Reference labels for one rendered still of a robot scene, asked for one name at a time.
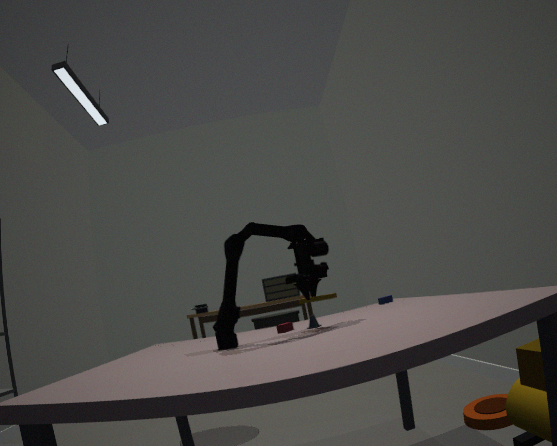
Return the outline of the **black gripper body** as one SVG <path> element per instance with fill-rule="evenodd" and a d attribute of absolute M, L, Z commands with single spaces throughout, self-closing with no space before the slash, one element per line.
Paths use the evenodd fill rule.
<path fill-rule="evenodd" d="M 301 283 L 301 282 L 312 281 L 312 280 L 317 280 L 319 278 L 327 277 L 327 274 L 320 275 L 317 273 L 313 274 L 312 272 L 311 272 L 312 274 L 307 275 L 308 262 L 310 262 L 310 264 L 312 265 L 312 262 L 314 262 L 314 260 L 311 260 L 311 257 L 296 260 L 294 266 L 297 266 L 298 274 L 287 276 L 285 279 L 286 284 L 291 284 L 294 282 Z"/>

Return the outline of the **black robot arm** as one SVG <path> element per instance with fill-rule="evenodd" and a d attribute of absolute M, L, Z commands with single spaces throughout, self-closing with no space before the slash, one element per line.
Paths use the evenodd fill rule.
<path fill-rule="evenodd" d="M 319 257 L 328 254 L 328 245 L 324 238 L 315 239 L 304 225 L 277 226 L 250 222 L 238 234 L 231 235 L 225 242 L 226 271 L 224 279 L 224 296 L 217 321 L 213 326 L 216 332 L 218 350 L 237 348 L 238 342 L 234 326 L 238 322 L 240 306 L 236 307 L 235 296 L 238 277 L 238 261 L 242 254 L 244 242 L 251 236 L 278 237 L 290 241 L 288 249 L 293 249 L 295 259 Z M 305 240 L 304 240 L 305 239 Z M 307 264 L 307 275 L 327 274 L 326 262 Z M 312 273 L 311 273 L 312 272 Z"/>

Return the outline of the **yellow bar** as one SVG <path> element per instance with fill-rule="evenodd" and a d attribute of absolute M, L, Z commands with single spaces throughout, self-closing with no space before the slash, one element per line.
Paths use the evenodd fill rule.
<path fill-rule="evenodd" d="M 335 297 L 337 297 L 337 295 L 336 295 L 336 293 L 333 293 L 333 294 L 310 297 L 310 300 L 306 300 L 306 298 L 299 299 L 298 303 L 303 304 L 303 303 L 310 303 L 310 302 L 316 302 L 316 301 L 323 301 L 323 300 L 333 299 Z"/>

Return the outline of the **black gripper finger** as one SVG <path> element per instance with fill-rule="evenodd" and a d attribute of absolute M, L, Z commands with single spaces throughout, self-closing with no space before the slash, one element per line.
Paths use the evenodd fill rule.
<path fill-rule="evenodd" d="M 310 300 L 310 295 L 308 290 L 309 282 L 310 281 L 294 284 L 294 286 L 296 286 L 301 291 L 301 293 L 306 298 L 306 300 Z"/>
<path fill-rule="evenodd" d="M 320 280 L 321 279 L 317 279 L 317 280 L 312 280 L 312 281 L 309 282 L 308 290 L 309 290 L 312 297 L 316 296 L 317 284 L 319 283 Z"/>

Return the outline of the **small blue block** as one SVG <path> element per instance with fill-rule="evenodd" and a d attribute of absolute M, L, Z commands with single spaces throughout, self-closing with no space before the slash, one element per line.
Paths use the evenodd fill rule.
<path fill-rule="evenodd" d="M 388 296 L 378 298 L 378 301 L 379 301 L 379 305 L 383 305 L 385 303 L 392 302 L 393 298 L 392 295 L 388 295 Z"/>

